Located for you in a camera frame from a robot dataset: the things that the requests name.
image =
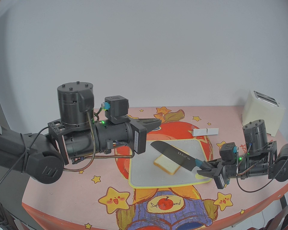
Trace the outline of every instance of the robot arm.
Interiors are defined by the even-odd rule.
[[[40,134],[35,139],[37,134],[23,135],[1,128],[1,166],[11,168],[18,161],[14,170],[27,173],[44,184],[54,183],[61,177],[69,159],[74,164],[88,159],[94,146],[95,153],[110,154],[111,149],[124,145],[137,154],[145,152],[146,134],[161,125],[159,119],[128,117],[129,103],[122,96],[106,97],[101,109],[105,110],[107,120],[94,120],[94,115],[98,117],[98,114],[93,112],[91,83],[67,83],[59,86],[57,91],[60,119],[48,123],[48,134]],[[25,150],[29,153],[21,157]]]
[[[201,170],[197,173],[213,178],[218,189],[229,184],[231,178],[244,180],[248,177],[268,175],[268,179],[286,181],[288,144],[284,145],[277,155],[276,141],[267,141],[264,120],[256,120],[243,126],[243,133],[247,154],[239,156],[235,143],[226,143],[219,151],[221,158],[201,162]]]

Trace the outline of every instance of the slice of bread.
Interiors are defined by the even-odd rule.
[[[158,166],[160,169],[162,169],[163,171],[165,171],[166,173],[168,173],[170,175],[174,175],[177,172],[177,170],[181,167],[179,164],[170,160],[168,157],[164,156],[163,154],[161,154],[161,156],[156,158],[156,160],[153,163],[154,163],[154,165]]]

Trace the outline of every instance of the white cutting board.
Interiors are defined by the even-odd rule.
[[[131,187],[137,189],[169,188],[207,183],[212,180],[198,175],[197,170],[200,168],[197,166],[192,171],[180,167],[174,175],[169,175],[153,164],[161,153],[150,145],[152,142],[146,141],[146,152],[136,154],[130,159],[128,181]],[[197,139],[164,140],[164,142],[181,149],[194,158],[207,160],[201,143]]]

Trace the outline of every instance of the orange cartoon star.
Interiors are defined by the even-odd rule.
[[[163,113],[164,115],[172,111],[172,110],[167,109],[165,106],[161,108],[156,108],[156,109],[157,109],[157,113]]]
[[[225,141],[222,141],[221,143],[217,143],[216,145],[219,147],[219,150],[221,149],[222,145],[226,144]]]
[[[131,115],[127,114],[128,117],[131,117],[133,119],[139,119],[139,117],[132,117]]]
[[[118,192],[116,189],[109,187],[105,196],[101,197],[98,202],[106,205],[108,214],[112,214],[116,209],[129,209],[127,199],[130,192]]]
[[[213,204],[219,205],[221,211],[224,211],[226,207],[233,206],[231,201],[232,194],[224,195],[221,192],[218,192],[217,196],[218,198]]]
[[[154,114],[154,117],[156,117],[157,119],[160,119],[162,121],[162,123],[165,121],[165,119],[163,117],[163,113],[156,113],[156,114]]]

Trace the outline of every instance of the black cylindrical motor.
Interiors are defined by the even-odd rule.
[[[266,149],[268,142],[264,120],[256,120],[244,125],[243,133],[247,149],[252,144],[249,150],[250,156],[256,156]]]
[[[87,113],[83,109],[81,110],[81,106],[85,104],[87,98],[93,100],[94,106],[93,84],[79,81],[70,82],[59,86],[57,92],[60,118],[65,128],[89,129]],[[89,114],[92,119],[93,109],[89,110]]]
[[[249,156],[246,157],[242,161],[242,163],[238,169],[238,173],[241,174],[247,168],[249,168],[250,166],[252,166],[255,163],[257,163],[257,165],[255,167],[251,168],[248,172],[239,176],[239,178],[245,179],[248,177],[261,176],[261,175],[267,175],[268,174],[268,156],[263,157],[262,155],[253,156],[251,158]],[[228,178],[236,178],[236,167],[237,167],[236,164],[226,165],[226,175]]]
[[[288,157],[288,144],[283,145],[283,147],[279,151],[279,155],[275,161],[274,167],[274,175],[282,168],[283,164],[286,162]],[[275,178],[279,182],[286,181],[288,179],[288,172],[287,172],[288,162],[285,163],[284,167]]]
[[[109,120],[97,121],[92,125],[96,143],[96,152],[113,149],[113,142],[128,143],[133,137],[128,122],[113,124]],[[68,157],[77,158],[93,154],[93,141],[90,130],[74,131],[64,136]]]

